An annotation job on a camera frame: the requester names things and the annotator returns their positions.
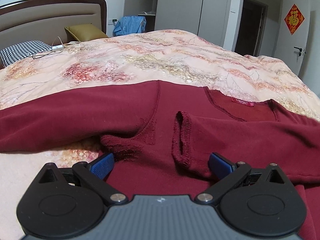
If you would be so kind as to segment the dark red knit sweater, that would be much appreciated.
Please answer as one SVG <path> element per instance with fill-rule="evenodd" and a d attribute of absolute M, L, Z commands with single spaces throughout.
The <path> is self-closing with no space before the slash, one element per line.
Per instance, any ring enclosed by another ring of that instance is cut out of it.
<path fill-rule="evenodd" d="M 255 168 L 278 164 L 307 208 L 300 235 L 319 239 L 319 122 L 274 100 L 245 102 L 206 87 L 148 81 L 77 88 L 1 110 L 1 151 L 45 151 L 98 137 L 128 196 L 189 194 L 216 177 L 211 153 Z"/>

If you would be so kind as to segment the white bedroom door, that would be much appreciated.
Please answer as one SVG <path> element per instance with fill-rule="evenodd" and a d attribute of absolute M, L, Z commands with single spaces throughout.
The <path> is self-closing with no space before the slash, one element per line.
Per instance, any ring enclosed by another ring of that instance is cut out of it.
<path fill-rule="evenodd" d="M 309 0 L 283 0 L 274 57 L 298 75 L 302 66 L 310 25 Z"/>

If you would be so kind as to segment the blue clothes pile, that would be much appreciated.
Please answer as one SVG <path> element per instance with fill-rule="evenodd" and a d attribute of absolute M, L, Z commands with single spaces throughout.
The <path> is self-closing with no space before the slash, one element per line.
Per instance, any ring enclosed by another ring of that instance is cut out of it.
<path fill-rule="evenodd" d="M 144 16 L 124 16 L 116 23 L 113 35 L 140 34 L 145 31 L 145 27 L 146 19 Z"/>

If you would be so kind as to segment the floral peach quilt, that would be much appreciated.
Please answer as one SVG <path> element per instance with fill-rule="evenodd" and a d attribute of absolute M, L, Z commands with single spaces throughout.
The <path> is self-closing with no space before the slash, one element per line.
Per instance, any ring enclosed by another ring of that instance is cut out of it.
<path fill-rule="evenodd" d="M 319 121 L 319 97 L 281 60 L 241 56 L 182 30 L 71 42 L 1 70 L 1 109 L 73 88 L 163 80 L 221 91 L 249 102 L 273 99 Z M 24 233 L 16 206 L 41 166 L 69 167 L 98 156 L 94 139 L 40 153 L 1 153 L 1 239 Z"/>

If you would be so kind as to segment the mustard yellow pillow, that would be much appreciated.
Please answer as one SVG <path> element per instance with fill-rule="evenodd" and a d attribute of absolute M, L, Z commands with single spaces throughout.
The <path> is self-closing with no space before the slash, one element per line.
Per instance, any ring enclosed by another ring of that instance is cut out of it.
<path fill-rule="evenodd" d="M 86 42 L 108 36 L 93 24 L 79 24 L 65 27 L 65 30 L 77 41 Z"/>

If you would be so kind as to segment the houndstooth black white pillow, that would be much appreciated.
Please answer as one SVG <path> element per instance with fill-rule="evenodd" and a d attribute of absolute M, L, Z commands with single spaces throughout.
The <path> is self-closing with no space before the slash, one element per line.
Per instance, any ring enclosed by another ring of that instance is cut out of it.
<path fill-rule="evenodd" d="M 51 51 L 52 46 L 42 41 L 27 41 L 18 43 L 1 50 L 1 61 L 3 67 L 7 67 L 21 59 L 33 56 L 37 53 Z"/>

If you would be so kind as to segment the beige padded headboard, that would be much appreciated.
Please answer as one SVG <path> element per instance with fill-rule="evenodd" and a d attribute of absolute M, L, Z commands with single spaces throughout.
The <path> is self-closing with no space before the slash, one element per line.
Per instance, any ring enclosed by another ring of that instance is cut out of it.
<path fill-rule="evenodd" d="M 22 0 L 1 6 L 1 49 L 39 40 L 48 45 L 74 41 L 67 27 L 91 24 L 106 33 L 105 0 Z"/>

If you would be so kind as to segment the red fu character decoration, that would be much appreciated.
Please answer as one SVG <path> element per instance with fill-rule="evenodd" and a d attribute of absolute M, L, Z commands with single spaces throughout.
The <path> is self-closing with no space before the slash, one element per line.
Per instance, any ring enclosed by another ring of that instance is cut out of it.
<path fill-rule="evenodd" d="M 284 18 L 285 24 L 291 35 L 293 35 L 296 32 L 296 30 L 299 28 L 299 26 L 303 23 L 304 20 L 305 17 L 295 4 L 293 4 L 293 6 Z"/>

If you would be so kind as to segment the grey built-in wardrobe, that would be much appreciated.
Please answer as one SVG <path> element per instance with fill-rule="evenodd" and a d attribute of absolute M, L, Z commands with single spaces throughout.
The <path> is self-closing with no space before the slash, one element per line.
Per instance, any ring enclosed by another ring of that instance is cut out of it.
<path fill-rule="evenodd" d="M 234 50 L 244 0 L 125 0 L 124 15 L 143 16 L 146 31 L 180 29 Z"/>

